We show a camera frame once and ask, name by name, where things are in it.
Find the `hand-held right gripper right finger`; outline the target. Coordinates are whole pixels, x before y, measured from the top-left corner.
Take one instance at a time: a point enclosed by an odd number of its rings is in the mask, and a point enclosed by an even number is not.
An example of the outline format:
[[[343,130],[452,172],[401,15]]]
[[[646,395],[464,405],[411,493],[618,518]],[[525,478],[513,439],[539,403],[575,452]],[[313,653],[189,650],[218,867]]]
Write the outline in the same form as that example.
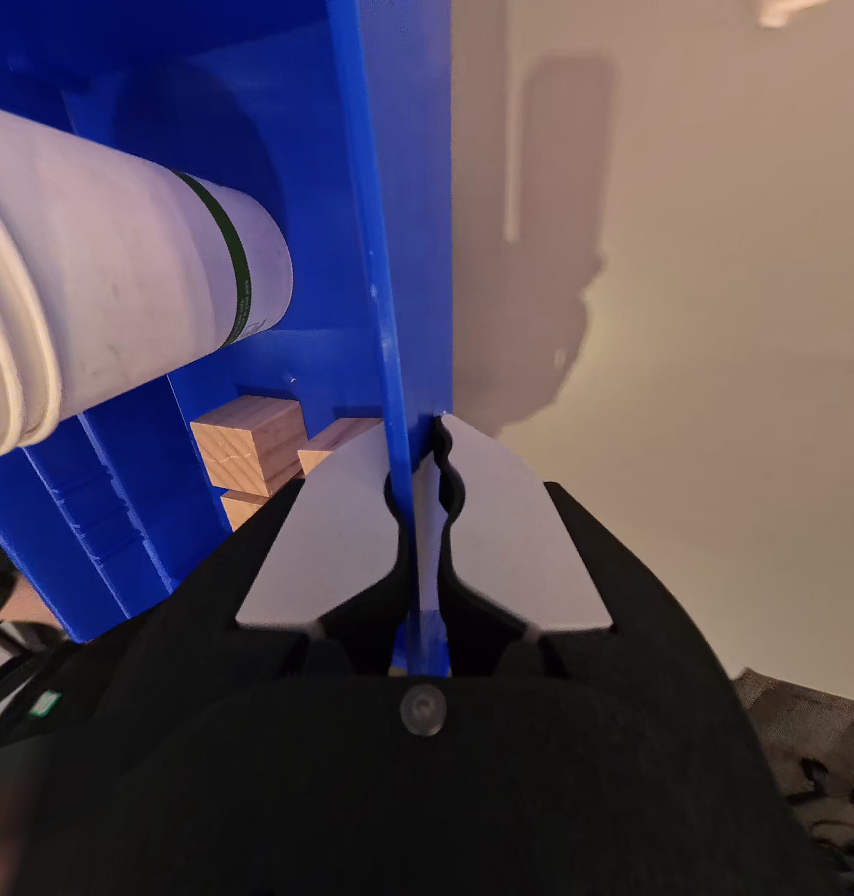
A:
[[[485,678],[510,645],[614,622],[544,482],[505,446],[434,420],[444,511],[437,599],[453,678]]]

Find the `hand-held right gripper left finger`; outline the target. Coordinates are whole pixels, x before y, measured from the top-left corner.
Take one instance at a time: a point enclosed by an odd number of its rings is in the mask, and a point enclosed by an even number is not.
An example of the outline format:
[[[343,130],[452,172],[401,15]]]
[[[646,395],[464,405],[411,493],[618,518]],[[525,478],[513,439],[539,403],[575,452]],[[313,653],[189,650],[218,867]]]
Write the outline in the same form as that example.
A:
[[[409,609],[410,547],[396,506],[385,425],[336,450],[297,482],[277,523],[270,499],[237,532],[251,550],[235,627],[338,645],[364,676],[386,676]]]

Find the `wooden cube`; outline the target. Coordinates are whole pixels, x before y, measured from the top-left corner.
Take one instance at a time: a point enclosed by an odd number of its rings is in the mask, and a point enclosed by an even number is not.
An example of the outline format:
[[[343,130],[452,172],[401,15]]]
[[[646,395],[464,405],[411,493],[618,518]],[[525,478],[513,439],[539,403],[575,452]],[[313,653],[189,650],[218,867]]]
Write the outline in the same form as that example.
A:
[[[221,495],[222,507],[232,532],[238,531],[270,500],[270,496],[262,496],[233,489]]]
[[[189,423],[212,486],[269,498],[303,477],[308,442],[294,399],[243,395]]]
[[[300,476],[309,476],[316,466],[336,450],[382,423],[380,418],[342,418],[333,421],[298,449]]]

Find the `blue plastic bin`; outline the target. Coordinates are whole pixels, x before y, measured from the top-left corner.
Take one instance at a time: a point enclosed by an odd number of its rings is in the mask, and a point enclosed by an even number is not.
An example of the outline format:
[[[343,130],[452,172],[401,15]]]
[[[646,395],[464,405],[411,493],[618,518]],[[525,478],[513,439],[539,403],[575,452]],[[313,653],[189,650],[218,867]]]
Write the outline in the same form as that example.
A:
[[[189,423],[243,395],[381,417],[413,522],[452,406],[450,2],[0,2],[0,110],[250,196],[292,261],[274,326],[0,456],[0,545],[71,640],[228,536]]]

